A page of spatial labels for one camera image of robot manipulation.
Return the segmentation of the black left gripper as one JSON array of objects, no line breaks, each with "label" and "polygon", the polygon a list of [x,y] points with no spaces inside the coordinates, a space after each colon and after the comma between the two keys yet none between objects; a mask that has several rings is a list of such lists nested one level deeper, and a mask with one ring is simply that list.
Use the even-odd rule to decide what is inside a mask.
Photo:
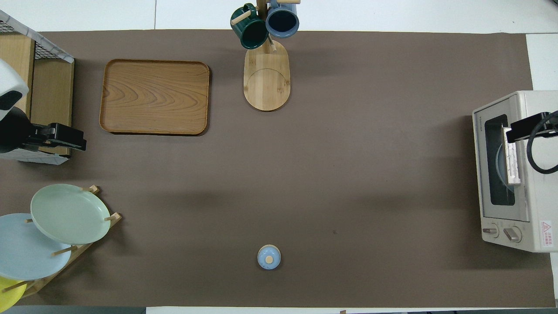
[{"label": "black left gripper", "polygon": [[17,107],[12,108],[0,123],[0,153],[8,153],[15,149],[38,151],[40,147],[86,151],[87,141],[83,131],[61,123],[50,125],[33,124],[27,115]]}]

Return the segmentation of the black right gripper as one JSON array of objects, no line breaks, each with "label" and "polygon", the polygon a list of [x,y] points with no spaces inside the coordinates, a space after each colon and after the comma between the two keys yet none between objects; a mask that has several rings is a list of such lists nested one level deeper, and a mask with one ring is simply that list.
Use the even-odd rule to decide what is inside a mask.
[{"label": "black right gripper", "polygon": [[508,143],[514,143],[529,136],[556,136],[558,112],[544,112],[529,116],[510,124],[506,132]]}]

